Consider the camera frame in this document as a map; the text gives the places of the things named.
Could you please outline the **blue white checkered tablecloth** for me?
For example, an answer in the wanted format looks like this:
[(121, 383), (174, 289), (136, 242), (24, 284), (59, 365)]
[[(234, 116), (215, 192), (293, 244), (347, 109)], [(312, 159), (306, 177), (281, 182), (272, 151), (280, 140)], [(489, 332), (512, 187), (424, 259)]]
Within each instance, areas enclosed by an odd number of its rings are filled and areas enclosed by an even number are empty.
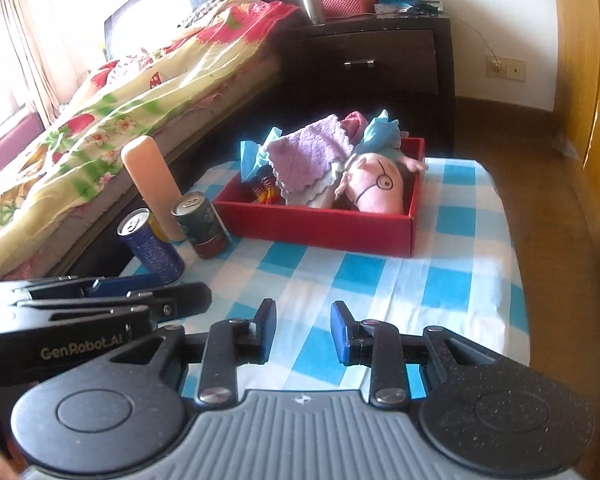
[(204, 282), (212, 305), (186, 318), (201, 333), (222, 318), (249, 318), (264, 298), (277, 306), (272, 352), (238, 370), (241, 389), (366, 390), (370, 372), (344, 366), (329, 330), (330, 306), (377, 318), (404, 334), (441, 325), (521, 363), (530, 360), (524, 291), (503, 203), (478, 162), (433, 158), (418, 202), (411, 258), (363, 255), (233, 237), (201, 260), (178, 245), (184, 280)]

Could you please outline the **dark wooden nightstand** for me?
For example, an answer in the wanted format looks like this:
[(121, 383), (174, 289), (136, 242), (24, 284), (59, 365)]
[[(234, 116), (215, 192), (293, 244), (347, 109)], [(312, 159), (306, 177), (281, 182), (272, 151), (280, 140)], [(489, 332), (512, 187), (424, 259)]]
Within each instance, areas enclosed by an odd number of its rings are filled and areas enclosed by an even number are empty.
[(388, 110), (430, 156), (454, 151), (452, 28), (440, 16), (359, 16), (291, 29), (280, 48), (287, 96), (306, 119)]

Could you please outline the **striped knitted sock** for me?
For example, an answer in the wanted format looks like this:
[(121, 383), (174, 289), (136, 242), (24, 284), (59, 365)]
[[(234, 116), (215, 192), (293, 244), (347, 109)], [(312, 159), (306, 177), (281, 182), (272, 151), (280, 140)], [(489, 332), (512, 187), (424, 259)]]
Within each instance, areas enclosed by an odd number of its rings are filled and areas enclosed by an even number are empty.
[(260, 167), (256, 175), (249, 180), (249, 184), (259, 204), (276, 205), (283, 201), (271, 166)]

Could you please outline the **red cardboard box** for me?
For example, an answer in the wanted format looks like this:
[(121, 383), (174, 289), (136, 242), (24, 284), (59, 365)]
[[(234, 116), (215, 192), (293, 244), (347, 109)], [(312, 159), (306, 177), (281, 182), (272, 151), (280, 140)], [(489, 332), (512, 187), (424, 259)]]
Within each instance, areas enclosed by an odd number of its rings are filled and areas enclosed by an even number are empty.
[[(425, 142), (404, 139), (401, 152), (422, 162)], [(405, 181), (404, 214), (366, 214), (356, 209), (262, 205), (239, 176), (224, 186), (213, 205), (230, 234), (393, 257), (414, 254), (422, 174)]]

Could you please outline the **light blue cloth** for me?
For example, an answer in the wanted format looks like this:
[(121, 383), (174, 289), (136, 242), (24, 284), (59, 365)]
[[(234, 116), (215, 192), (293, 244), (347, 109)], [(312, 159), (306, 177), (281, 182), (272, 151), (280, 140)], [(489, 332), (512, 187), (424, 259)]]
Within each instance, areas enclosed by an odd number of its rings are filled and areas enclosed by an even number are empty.
[(389, 117), (388, 110), (382, 110), (366, 126), (362, 140), (356, 144), (354, 154), (376, 153), (397, 160), (401, 155), (402, 141), (410, 134), (402, 130), (397, 119)]

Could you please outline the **purple knitted cloth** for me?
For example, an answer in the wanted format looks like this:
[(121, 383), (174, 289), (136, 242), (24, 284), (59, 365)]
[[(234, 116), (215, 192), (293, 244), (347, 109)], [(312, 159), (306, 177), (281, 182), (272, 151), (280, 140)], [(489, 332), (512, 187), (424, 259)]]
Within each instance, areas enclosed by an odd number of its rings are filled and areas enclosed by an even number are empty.
[(352, 151), (346, 129), (331, 114), (271, 141), (268, 160), (283, 196), (288, 196), (314, 185), (333, 162), (345, 162)]

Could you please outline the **pink pig plush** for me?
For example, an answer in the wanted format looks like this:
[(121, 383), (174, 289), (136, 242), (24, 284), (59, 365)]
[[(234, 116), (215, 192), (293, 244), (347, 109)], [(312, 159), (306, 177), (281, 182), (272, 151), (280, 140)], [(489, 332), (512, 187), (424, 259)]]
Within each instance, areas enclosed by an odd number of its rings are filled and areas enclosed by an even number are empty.
[(405, 181), (429, 169), (399, 150), (352, 155), (335, 190), (334, 207), (366, 214), (404, 214)]

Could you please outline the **floral bed blanket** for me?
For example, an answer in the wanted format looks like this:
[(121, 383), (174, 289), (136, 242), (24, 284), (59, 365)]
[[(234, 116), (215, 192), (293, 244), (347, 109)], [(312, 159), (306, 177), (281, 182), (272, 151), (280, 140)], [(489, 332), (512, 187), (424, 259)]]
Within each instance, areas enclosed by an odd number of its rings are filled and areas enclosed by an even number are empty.
[(122, 169), (122, 146), (211, 96), (297, 16), (283, 1), (210, 0), (165, 46), (102, 66), (50, 128), (0, 171), (0, 278)]

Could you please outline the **wall power outlet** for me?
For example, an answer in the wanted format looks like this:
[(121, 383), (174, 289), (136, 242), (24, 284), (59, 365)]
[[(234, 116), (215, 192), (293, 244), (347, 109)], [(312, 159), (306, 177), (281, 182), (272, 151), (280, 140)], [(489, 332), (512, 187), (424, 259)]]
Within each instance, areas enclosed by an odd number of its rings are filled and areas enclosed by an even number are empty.
[(486, 76), (524, 82), (526, 80), (526, 63), (514, 58), (488, 55), (486, 57)]

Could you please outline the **blue items on nightstand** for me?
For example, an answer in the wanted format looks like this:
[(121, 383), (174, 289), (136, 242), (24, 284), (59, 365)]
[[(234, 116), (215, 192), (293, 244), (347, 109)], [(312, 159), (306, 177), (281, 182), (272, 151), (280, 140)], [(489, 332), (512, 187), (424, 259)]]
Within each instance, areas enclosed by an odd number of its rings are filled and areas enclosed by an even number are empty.
[(444, 11), (441, 0), (379, 0), (374, 4), (377, 14), (438, 15)]

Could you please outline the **blue drink can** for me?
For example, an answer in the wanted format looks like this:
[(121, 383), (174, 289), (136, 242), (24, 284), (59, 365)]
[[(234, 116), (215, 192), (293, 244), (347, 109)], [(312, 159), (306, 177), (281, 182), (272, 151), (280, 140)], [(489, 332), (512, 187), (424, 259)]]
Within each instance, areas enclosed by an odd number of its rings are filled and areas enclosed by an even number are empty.
[(124, 217), (117, 234), (144, 268), (157, 274), (163, 284), (171, 284), (183, 274), (184, 260), (148, 208), (135, 209)]

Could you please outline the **wooden wardrobe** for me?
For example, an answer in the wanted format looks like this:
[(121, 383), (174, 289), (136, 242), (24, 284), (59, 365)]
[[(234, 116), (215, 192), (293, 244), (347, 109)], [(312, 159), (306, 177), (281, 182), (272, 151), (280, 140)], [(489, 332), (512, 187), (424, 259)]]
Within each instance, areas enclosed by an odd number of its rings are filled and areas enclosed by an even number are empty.
[(555, 112), (600, 205), (600, 0), (556, 0)]

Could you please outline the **peach ribbed bottle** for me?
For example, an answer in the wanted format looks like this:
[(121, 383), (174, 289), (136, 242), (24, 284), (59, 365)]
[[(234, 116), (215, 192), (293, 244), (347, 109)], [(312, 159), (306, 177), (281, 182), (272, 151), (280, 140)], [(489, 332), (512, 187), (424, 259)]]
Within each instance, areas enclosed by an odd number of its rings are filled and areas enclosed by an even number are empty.
[(156, 141), (151, 136), (139, 136), (125, 144), (121, 157), (137, 191), (164, 234), (174, 242), (185, 240), (185, 234), (171, 212), (182, 193)]

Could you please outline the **dark green drink can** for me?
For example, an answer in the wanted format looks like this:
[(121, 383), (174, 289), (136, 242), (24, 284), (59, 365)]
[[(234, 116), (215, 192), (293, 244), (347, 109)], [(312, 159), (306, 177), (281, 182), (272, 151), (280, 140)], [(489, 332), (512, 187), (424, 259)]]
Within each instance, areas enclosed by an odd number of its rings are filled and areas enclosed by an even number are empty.
[(194, 191), (184, 194), (172, 206), (171, 214), (199, 258), (211, 259), (224, 250), (227, 236), (204, 193)]

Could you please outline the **pink knitted cloth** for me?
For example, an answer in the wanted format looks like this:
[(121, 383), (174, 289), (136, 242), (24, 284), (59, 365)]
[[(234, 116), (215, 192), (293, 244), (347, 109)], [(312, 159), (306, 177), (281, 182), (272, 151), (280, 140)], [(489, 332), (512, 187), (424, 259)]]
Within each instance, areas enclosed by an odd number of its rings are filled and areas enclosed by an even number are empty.
[(358, 145), (361, 142), (367, 125), (368, 120), (357, 110), (347, 114), (345, 118), (340, 120), (340, 126), (346, 130), (352, 145)]

